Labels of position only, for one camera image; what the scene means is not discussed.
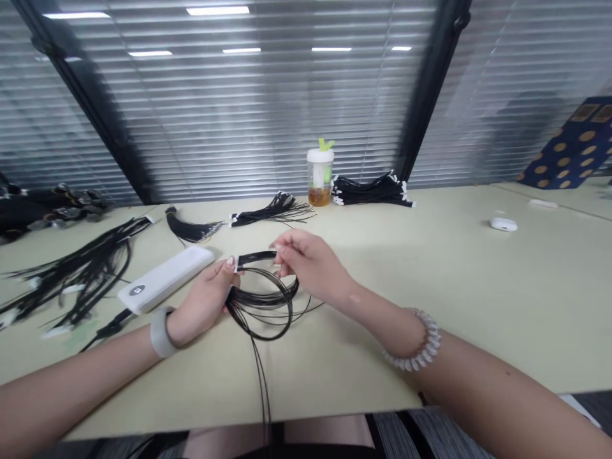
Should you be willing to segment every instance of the white spiral hair tie bracelet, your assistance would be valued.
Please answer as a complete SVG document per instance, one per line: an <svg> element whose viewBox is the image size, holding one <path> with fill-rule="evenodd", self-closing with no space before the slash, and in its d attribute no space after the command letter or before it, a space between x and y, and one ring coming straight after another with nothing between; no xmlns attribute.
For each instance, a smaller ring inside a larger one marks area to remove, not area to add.
<svg viewBox="0 0 612 459"><path fill-rule="evenodd" d="M429 314L420 309L410 308L410 310L423 323L427 330L427 336L423 344L421 344L421 347L414 353L413 357L405 359L393 357L385 350L383 350L382 353L393 366L411 372L413 370L419 371L425 368L428 363L434 361L434 357L438 355L438 348L440 348L440 340L442 337L438 331L438 324Z"/></svg>

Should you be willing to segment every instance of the horizontal blinds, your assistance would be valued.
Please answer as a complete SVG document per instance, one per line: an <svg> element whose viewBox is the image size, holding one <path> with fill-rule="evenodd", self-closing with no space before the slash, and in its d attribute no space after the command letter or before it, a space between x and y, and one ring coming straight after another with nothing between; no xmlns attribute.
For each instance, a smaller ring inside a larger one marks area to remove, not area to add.
<svg viewBox="0 0 612 459"><path fill-rule="evenodd" d="M336 173L365 180L392 168L437 3L244 1L215 6L249 14L213 17L186 11L207 2L59 4L110 16L67 23L160 197L181 201L302 193L319 137L336 141ZM261 52L223 53L235 48ZM160 50L172 54L128 54Z"/></svg>
<svg viewBox="0 0 612 459"><path fill-rule="evenodd" d="M65 182L113 201L137 195L10 2L0 4L0 171L25 188Z"/></svg>
<svg viewBox="0 0 612 459"><path fill-rule="evenodd" d="M585 98L610 90L609 0L491 0L471 13L411 187L512 180Z"/></svg>

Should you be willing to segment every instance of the bracelet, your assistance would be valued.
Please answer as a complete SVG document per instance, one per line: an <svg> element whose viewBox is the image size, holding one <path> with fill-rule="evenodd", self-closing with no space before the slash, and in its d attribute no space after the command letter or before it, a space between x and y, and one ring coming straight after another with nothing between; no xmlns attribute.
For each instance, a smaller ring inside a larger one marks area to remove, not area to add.
<svg viewBox="0 0 612 459"><path fill-rule="evenodd" d="M440 348L440 340L442 337L438 331L438 324L431 318L429 314L420 309L410 308L414 315L423 323L427 330L427 335L423 340L423 344L417 349L413 357L400 359L393 357L390 353L383 350L384 357L391 362L394 367L407 371L419 371L427 366L427 363L434 361L434 357L438 354Z"/></svg>
<svg viewBox="0 0 612 459"><path fill-rule="evenodd" d="M151 320L151 344L155 353L162 358L171 357L179 351L170 341L166 327L166 316L172 311L174 308L170 306L157 309Z"/></svg>

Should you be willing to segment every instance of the hand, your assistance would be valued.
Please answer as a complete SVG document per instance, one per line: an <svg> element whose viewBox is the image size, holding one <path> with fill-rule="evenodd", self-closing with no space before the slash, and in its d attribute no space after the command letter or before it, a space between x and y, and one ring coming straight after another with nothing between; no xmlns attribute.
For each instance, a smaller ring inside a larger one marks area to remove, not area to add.
<svg viewBox="0 0 612 459"><path fill-rule="evenodd" d="M291 229L270 247L278 250L274 262L280 265L279 277L295 274L310 294L327 304L340 305L354 289L355 281L320 237Z"/></svg>
<svg viewBox="0 0 612 459"><path fill-rule="evenodd" d="M168 316L168 335L182 347L212 327L225 304L230 286L240 287L234 257L206 267L191 286L181 306Z"/></svg>

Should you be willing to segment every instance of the gray silicone wristband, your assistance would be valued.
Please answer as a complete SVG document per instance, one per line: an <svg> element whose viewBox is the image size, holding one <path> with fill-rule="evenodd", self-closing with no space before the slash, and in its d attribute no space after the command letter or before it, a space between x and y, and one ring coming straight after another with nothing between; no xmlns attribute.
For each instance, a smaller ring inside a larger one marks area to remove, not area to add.
<svg viewBox="0 0 612 459"><path fill-rule="evenodd" d="M151 344L153 350L162 358L172 357L179 351L170 341L166 327L166 316L172 311L174 311L172 306L157 309L151 321Z"/></svg>

